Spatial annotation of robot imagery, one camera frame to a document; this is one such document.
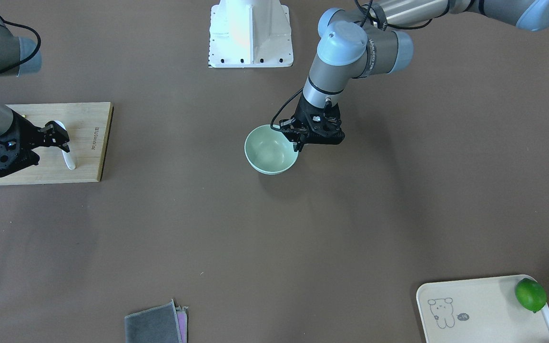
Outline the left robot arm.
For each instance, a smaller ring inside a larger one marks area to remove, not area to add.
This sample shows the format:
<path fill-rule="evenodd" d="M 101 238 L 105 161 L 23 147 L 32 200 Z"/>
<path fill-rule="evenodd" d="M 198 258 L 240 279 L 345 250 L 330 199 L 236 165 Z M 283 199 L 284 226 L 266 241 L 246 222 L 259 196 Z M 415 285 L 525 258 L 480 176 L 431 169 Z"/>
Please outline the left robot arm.
<path fill-rule="evenodd" d="M 338 100 L 349 80 L 405 69 L 413 58 L 409 30 L 448 14 L 477 13 L 518 29 L 549 27 L 549 0 L 371 0 L 331 8 L 318 22 L 320 41 L 294 114 L 270 123 L 294 148 L 338 145 L 345 134 Z"/>

